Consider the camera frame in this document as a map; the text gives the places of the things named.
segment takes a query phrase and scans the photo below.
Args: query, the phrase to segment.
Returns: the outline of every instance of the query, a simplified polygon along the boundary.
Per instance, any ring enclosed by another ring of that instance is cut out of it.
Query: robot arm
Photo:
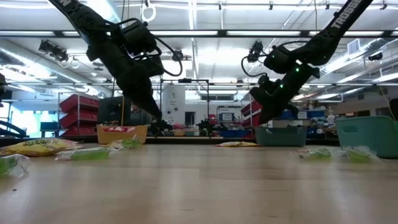
[[[348,0],[336,12],[325,29],[312,37],[304,46],[293,51],[284,45],[272,46],[264,65],[276,73],[286,73],[282,80],[270,81],[260,78],[260,87],[254,87],[250,94],[262,105],[260,123],[266,123],[280,116],[289,107],[289,101],[299,92],[302,85],[313,75],[320,78],[319,66],[326,64],[335,53],[344,33],[354,24],[373,0]]]
[[[149,77],[164,72],[170,73],[164,70],[159,57],[162,52],[157,46],[156,39],[162,41],[149,32],[147,23],[132,18],[113,24],[77,0],[49,0],[49,2],[71,22],[88,44],[86,53],[88,58],[91,61],[99,58],[104,63],[122,89],[123,95],[151,115],[161,117],[162,113],[151,94],[152,84]],[[129,21],[134,23],[123,29],[120,28],[121,24]],[[155,50],[157,54],[147,54]]]

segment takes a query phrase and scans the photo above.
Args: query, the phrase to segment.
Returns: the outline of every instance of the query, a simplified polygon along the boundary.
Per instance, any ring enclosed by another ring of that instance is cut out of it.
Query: wooden table
[[[293,150],[146,145],[104,161],[33,158],[29,175],[0,180],[0,223],[397,223],[398,161],[303,162]]]

